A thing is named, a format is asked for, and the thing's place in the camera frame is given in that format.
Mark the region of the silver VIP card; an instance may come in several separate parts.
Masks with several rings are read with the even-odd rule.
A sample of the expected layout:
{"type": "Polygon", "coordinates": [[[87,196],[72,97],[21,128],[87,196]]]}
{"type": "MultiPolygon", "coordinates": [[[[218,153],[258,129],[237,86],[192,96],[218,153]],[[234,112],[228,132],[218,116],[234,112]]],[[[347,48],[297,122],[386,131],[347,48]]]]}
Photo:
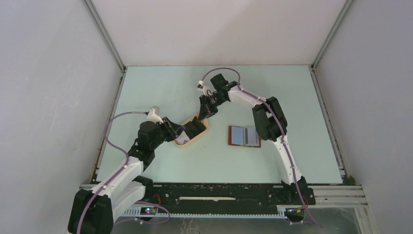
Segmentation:
{"type": "Polygon", "coordinates": [[[190,139],[190,137],[186,134],[186,132],[182,132],[182,133],[177,137],[177,139],[176,139],[175,141],[176,141],[176,144],[178,144],[178,145],[185,145],[185,144],[187,144],[190,140],[191,140],[191,139],[190,139]]]}

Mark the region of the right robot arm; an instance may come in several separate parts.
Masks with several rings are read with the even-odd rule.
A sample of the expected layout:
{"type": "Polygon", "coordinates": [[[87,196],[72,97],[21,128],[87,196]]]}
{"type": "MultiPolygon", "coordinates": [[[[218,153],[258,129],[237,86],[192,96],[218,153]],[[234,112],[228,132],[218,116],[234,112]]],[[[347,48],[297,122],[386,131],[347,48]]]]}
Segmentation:
{"type": "Polygon", "coordinates": [[[215,91],[198,81],[200,96],[199,120],[218,113],[218,106],[225,102],[246,104],[251,107],[255,129],[264,141],[271,141],[279,153],[281,161],[283,197],[286,202],[295,204],[308,188],[305,177],[300,172],[291,152],[287,137],[287,121],[279,101],[275,97],[264,99],[242,87],[238,82],[228,82],[222,74],[210,79],[215,91]]]}

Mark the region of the black card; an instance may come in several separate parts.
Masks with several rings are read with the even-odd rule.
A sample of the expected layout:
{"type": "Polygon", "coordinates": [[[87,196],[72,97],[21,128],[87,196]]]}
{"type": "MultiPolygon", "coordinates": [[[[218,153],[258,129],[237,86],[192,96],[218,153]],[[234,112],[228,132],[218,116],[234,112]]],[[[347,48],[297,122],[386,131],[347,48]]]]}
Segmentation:
{"type": "Polygon", "coordinates": [[[206,126],[198,120],[198,117],[195,116],[192,120],[184,124],[185,132],[190,137],[190,139],[195,138],[207,128],[206,126]]]}

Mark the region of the brown leather card holder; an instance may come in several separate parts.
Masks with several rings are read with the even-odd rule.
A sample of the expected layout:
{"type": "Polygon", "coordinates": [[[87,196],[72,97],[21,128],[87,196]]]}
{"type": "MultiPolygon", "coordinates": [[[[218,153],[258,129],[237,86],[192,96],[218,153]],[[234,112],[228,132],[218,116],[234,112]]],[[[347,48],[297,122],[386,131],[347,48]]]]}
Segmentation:
{"type": "Polygon", "coordinates": [[[255,127],[228,127],[228,145],[248,148],[260,148],[261,138],[255,127]]]}

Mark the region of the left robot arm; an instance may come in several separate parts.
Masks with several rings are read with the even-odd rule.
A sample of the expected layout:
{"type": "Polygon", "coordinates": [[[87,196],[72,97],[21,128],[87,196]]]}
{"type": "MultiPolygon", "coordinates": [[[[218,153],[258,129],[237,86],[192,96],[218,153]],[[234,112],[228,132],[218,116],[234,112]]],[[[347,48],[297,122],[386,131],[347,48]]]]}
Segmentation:
{"type": "Polygon", "coordinates": [[[72,234],[109,234],[125,210],[137,201],[148,203],[154,197],[152,187],[136,180],[152,163],[155,150],[174,141],[185,127],[167,117],[160,122],[145,121],[137,138],[118,169],[89,190],[80,189],[73,201],[68,222],[72,234]]]}

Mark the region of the beige card tray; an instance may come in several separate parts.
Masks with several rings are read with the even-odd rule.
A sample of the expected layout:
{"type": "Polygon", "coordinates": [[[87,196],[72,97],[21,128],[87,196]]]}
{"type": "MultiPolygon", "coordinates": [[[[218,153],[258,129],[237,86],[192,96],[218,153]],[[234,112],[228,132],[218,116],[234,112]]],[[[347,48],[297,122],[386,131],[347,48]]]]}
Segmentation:
{"type": "Polygon", "coordinates": [[[209,129],[207,119],[199,120],[199,113],[182,124],[185,130],[173,143],[179,148],[185,148],[205,135],[209,129]]]}

